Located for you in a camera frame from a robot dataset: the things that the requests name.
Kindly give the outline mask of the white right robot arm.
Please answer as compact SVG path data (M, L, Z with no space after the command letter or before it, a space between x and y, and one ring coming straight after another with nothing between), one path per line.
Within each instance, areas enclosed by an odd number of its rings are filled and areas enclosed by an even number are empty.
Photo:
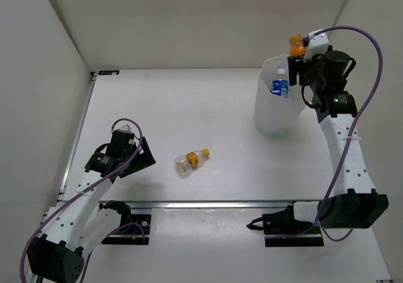
M287 61L291 84L313 93L306 105L316 112L334 172L315 221L326 229L369 228L386 211L389 200L377 192L369 176L356 128L360 113L353 95L345 90L356 61L332 49L309 61L303 56Z

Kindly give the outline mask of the clear bottle yellow cap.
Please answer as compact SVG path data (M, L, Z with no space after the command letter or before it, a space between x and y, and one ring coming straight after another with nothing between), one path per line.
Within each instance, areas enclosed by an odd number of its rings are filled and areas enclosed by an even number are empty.
M207 148L190 151L185 155L174 159L174 166L179 175L187 175L189 172L199 168L205 161L209 160L210 151Z

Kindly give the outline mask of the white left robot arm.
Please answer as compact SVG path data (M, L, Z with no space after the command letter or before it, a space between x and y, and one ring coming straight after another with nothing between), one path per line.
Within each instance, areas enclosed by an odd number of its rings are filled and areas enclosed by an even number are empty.
M132 226L130 206L102 196L117 178L124 178L155 164L144 136L117 129L111 140L92 154L86 173L99 173L101 183L82 182L76 194L44 221L29 242L24 256L33 274L53 282L76 282L84 261L113 231L124 233Z

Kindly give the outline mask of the blue label water bottle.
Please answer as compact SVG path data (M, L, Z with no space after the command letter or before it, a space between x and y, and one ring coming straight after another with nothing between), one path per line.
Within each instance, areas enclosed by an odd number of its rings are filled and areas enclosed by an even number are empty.
M276 78L272 81L270 91L273 95L283 98L288 97L288 79L284 68L277 70Z

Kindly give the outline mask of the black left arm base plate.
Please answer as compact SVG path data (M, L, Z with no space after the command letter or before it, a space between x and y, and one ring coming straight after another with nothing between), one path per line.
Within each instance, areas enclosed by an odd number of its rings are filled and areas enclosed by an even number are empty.
M99 203L99 210L115 211L120 215L120 228L108 235L103 245L148 245L152 214L134 211L128 204L110 200Z

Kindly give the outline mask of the orange label juice bottle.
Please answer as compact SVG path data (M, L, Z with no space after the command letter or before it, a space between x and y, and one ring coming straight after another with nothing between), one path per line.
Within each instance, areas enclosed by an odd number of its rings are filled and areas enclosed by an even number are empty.
M309 45L309 37L304 37L301 34L292 36L289 39L290 53L289 56L302 56L305 55L307 47Z

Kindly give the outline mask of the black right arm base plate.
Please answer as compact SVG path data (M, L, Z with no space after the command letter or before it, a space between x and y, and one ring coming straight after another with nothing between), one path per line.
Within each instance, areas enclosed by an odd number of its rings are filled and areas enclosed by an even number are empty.
M263 214L246 227L264 233L265 247L321 247L324 246L319 227L311 222L298 221L288 211Z

